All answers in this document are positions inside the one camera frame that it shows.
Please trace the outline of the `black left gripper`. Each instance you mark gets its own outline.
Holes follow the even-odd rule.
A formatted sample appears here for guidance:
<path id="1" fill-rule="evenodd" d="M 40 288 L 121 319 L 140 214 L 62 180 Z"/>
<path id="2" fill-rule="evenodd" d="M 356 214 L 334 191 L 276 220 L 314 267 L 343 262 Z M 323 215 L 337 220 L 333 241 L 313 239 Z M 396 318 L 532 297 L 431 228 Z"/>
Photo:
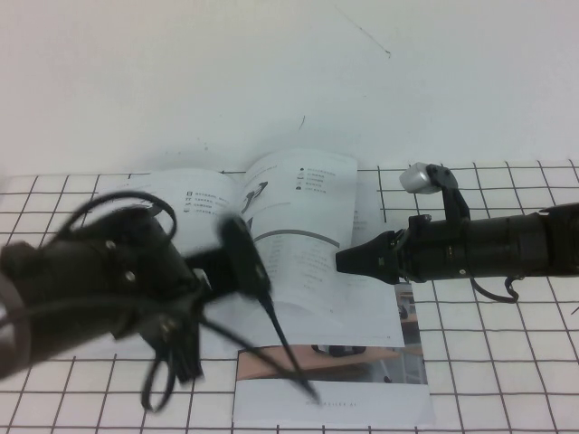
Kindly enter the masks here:
<path id="1" fill-rule="evenodd" d="M 90 237 L 115 247 L 111 276 L 112 296 L 136 297 L 165 307 L 184 308 L 202 287 L 152 210 L 115 210 L 90 222 Z M 161 325 L 169 314 L 142 307 L 96 307 L 90 311 L 90 338 L 111 335 L 124 339 L 140 335 L 151 347 L 165 343 Z M 176 377 L 192 382 L 203 373 L 200 327 L 194 316 L 185 316 L 176 339 Z"/>

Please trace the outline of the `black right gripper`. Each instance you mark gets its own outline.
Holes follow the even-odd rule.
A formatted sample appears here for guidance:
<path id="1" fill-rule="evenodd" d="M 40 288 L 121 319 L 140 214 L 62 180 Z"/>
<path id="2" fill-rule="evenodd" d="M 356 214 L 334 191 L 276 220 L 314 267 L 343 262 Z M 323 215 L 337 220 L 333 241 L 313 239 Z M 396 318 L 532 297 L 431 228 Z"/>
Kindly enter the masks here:
<path id="1" fill-rule="evenodd" d="M 385 231 L 336 254 L 337 271 L 394 285 L 470 278 L 466 230 L 470 218 L 433 221 L 430 214 L 409 218 L 408 227 Z M 393 269 L 381 263 L 392 262 Z"/>

